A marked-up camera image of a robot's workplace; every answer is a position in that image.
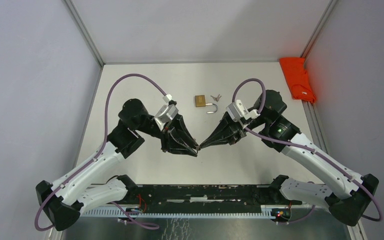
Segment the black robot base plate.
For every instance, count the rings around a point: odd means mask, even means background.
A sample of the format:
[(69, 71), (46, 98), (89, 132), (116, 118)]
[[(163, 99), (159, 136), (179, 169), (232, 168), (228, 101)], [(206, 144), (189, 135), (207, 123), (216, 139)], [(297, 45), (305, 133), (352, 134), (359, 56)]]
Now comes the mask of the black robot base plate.
[(118, 200), (120, 206), (138, 206), (146, 214), (247, 214), (261, 206), (301, 205), (265, 185), (139, 185)]

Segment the silver key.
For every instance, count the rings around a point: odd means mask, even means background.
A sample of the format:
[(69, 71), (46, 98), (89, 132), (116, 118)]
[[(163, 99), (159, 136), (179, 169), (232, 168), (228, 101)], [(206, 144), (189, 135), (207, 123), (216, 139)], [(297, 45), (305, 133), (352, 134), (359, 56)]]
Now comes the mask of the silver key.
[(210, 96), (214, 101), (216, 101), (216, 102), (219, 102), (220, 101), (220, 98), (222, 97), (220, 94), (218, 94), (217, 96), (213, 96), (213, 95), (211, 95)]

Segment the large brass padlock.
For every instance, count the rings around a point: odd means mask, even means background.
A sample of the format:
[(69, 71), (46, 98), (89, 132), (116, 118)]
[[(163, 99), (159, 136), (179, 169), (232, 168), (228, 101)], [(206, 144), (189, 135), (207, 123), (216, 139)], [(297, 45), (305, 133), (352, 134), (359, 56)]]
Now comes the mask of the large brass padlock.
[(206, 101), (205, 95), (195, 95), (193, 100), (196, 108), (213, 107), (213, 110), (207, 111), (206, 114), (215, 114), (219, 110), (219, 107), (215, 103)]

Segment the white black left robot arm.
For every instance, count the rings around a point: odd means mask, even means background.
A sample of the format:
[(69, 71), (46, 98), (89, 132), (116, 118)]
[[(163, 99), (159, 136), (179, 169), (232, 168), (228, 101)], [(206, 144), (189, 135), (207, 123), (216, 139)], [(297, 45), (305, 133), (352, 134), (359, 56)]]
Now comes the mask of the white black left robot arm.
[(170, 100), (156, 115), (150, 115), (137, 98), (127, 100), (116, 127), (102, 145), (81, 165), (53, 182), (36, 187), (39, 212), (44, 212), (57, 231), (71, 227), (85, 212), (107, 203), (133, 203), (136, 184), (127, 175), (112, 177), (106, 184), (90, 187), (106, 171), (130, 157), (145, 142), (139, 133), (157, 138), (164, 153), (197, 157), (199, 144), (187, 130), (176, 102)]

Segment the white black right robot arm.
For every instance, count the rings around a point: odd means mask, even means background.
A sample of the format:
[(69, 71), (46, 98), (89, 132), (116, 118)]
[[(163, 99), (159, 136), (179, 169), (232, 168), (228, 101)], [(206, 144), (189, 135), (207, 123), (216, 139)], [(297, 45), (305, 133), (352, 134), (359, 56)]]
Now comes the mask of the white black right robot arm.
[(267, 90), (251, 108), (236, 100), (199, 147), (234, 145), (253, 129), (262, 127), (257, 137), (267, 147), (295, 160), (321, 180), (321, 184), (315, 184), (279, 175), (271, 183), (269, 199), (275, 204), (291, 200), (318, 206), (339, 222), (355, 226), (373, 201), (378, 178), (370, 173), (361, 175), (318, 148), (283, 116), (286, 108), (287, 104), (275, 90)]

